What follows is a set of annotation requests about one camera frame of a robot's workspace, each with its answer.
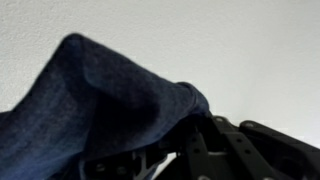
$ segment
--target textured fabric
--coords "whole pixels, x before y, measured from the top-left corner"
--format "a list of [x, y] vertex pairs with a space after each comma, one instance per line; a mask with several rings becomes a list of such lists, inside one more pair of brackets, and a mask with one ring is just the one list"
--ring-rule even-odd
[[208, 111], [191, 84], [169, 82], [72, 34], [22, 101], [0, 114], [0, 179], [47, 179], [76, 156], [85, 162], [143, 147]]

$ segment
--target dark blue cloth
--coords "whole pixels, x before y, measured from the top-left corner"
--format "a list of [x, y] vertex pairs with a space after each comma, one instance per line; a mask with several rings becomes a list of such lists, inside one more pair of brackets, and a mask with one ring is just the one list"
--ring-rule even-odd
[[[104, 113], [94, 118], [97, 106]], [[169, 82], [72, 34], [27, 95], [0, 114], [0, 179], [47, 179], [76, 156], [85, 179], [81, 162], [151, 144], [182, 118], [208, 112], [193, 85]]]

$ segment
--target screw hole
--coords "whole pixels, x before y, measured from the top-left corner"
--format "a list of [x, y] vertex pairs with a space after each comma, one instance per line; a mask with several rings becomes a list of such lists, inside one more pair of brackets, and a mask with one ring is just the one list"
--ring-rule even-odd
[[200, 149], [198, 149], [198, 148], [197, 148], [197, 149], [194, 149], [193, 152], [194, 152], [194, 153], [200, 153]]
[[248, 149], [246, 149], [244, 152], [245, 152], [246, 154], [251, 154], [251, 151], [248, 150]]

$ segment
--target white wall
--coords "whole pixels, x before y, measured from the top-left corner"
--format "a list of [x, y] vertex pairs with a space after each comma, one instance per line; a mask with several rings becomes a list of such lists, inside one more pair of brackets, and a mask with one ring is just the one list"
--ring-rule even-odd
[[320, 1], [0, 0], [0, 111], [80, 32], [171, 81], [214, 114], [320, 147]]

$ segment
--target navy blue fabric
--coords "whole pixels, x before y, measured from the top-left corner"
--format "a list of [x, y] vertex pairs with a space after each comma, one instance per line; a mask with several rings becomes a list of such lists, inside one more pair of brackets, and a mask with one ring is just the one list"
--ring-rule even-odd
[[182, 118], [208, 112], [193, 85], [167, 81], [72, 34], [27, 95], [0, 114], [0, 179], [47, 179], [75, 156], [85, 179], [81, 162], [151, 144]]

